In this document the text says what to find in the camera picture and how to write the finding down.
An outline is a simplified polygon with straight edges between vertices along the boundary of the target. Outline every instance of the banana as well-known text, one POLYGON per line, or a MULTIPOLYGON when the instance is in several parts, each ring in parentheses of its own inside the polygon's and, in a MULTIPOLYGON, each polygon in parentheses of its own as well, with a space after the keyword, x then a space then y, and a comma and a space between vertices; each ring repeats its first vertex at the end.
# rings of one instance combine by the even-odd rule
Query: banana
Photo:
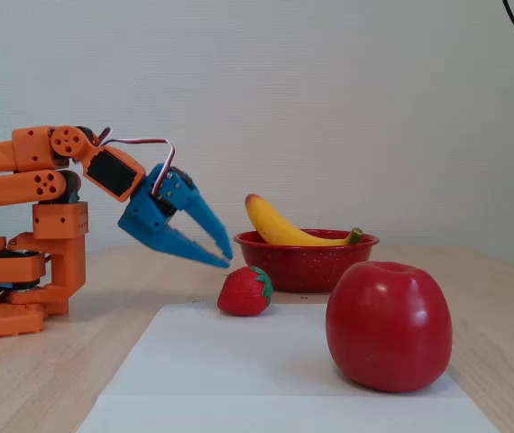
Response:
POLYGON ((291 246, 343 246, 357 244, 363 231, 354 228, 345 239, 324 239, 313 236, 295 227, 275 207, 257 194, 245 199, 247 215, 255 230, 267 242, 274 245, 291 246))

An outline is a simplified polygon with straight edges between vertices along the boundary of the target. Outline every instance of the table surface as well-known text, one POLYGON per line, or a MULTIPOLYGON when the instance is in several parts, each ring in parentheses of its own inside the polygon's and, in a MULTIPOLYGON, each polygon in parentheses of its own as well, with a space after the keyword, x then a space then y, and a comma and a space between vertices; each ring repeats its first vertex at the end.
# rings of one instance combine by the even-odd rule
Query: table surface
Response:
MULTIPOLYGON (((493 424, 514 432, 514 267, 460 247, 377 245, 373 260, 412 264, 444 290, 454 322, 449 374, 493 424)), ((232 269, 244 265, 238 250, 232 269)), ((222 270, 124 246, 87 259, 66 318, 0 339, 0 431, 75 431, 167 303, 215 300, 222 270)), ((328 296, 276 292, 273 302, 328 296)))

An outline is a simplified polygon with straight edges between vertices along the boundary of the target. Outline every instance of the red bowl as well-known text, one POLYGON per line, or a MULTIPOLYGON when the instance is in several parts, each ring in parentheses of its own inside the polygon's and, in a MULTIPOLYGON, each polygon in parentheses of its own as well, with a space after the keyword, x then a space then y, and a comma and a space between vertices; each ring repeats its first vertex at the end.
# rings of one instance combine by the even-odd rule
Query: red bowl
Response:
MULTIPOLYGON (((343 239, 342 230, 303 229, 326 239, 343 239)), ((372 247, 379 242, 373 235, 362 235, 359 243, 346 246, 288 246, 267 244, 258 232, 245 232, 234 240, 248 266, 263 269, 273 288, 295 293, 327 293, 354 263, 369 260, 372 247)))

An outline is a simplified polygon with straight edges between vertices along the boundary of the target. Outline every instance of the apple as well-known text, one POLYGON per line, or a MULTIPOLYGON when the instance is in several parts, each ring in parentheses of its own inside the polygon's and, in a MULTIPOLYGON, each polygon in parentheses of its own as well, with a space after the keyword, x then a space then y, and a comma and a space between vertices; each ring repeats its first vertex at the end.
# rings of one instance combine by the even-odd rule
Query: apple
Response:
POLYGON ((414 392, 446 370, 452 320, 427 272, 368 261, 348 268, 331 292, 326 338, 335 364, 352 382, 382 392, 414 392))

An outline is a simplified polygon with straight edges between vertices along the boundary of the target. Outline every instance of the orange robotic arm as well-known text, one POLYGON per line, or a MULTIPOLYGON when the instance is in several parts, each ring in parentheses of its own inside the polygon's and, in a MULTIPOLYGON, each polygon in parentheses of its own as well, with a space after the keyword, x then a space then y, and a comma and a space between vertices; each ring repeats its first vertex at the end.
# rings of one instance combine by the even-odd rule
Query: orange robotic arm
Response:
POLYGON ((75 126, 18 129, 0 142, 0 173, 7 173, 0 174, 0 206, 36 202, 32 232, 8 243, 0 237, 0 336, 39 332, 46 316, 69 311, 69 297, 85 283, 87 203, 78 201, 77 173, 61 169, 80 162, 83 175, 119 201, 142 182, 141 164, 100 142, 75 126), (51 281, 40 287, 48 260, 51 281))
POLYGON ((32 231, 6 242, 0 236, 0 336, 40 332, 44 318, 66 314, 69 297, 86 281, 88 206, 78 200, 83 177, 118 201, 129 201, 119 226, 154 251, 228 267, 233 251, 225 227, 187 173, 171 167, 174 149, 162 139, 106 140, 82 126, 39 126, 13 131, 0 142, 0 206, 33 202, 32 231), (166 143, 170 154, 147 175, 129 154, 109 143, 166 143), (223 257, 204 250, 168 225, 186 211, 216 240, 223 257), (50 283, 40 285, 46 262, 50 283))

